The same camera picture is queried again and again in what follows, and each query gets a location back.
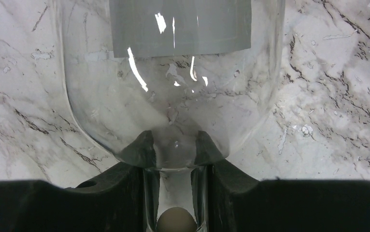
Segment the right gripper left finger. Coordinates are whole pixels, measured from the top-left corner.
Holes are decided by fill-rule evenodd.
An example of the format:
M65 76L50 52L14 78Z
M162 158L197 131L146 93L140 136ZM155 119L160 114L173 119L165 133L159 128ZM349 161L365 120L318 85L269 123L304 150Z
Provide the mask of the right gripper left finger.
M0 181L0 232L150 232L144 169L120 162L74 188Z

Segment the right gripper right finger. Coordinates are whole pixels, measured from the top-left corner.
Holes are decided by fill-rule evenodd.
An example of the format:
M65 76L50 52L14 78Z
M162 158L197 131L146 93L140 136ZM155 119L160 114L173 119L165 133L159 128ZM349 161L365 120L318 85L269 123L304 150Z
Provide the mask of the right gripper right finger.
M370 181L274 179L259 181L219 159L205 131L196 138L207 168L211 232L370 232Z

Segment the clear bottle dark label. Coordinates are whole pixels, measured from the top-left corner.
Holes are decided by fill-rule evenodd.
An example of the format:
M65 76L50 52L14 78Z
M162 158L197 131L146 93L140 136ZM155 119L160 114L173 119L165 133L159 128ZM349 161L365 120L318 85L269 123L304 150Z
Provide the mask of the clear bottle dark label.
M55 0L72 117L143 169L148 232L208 230L208 166L266 120L283 0Z

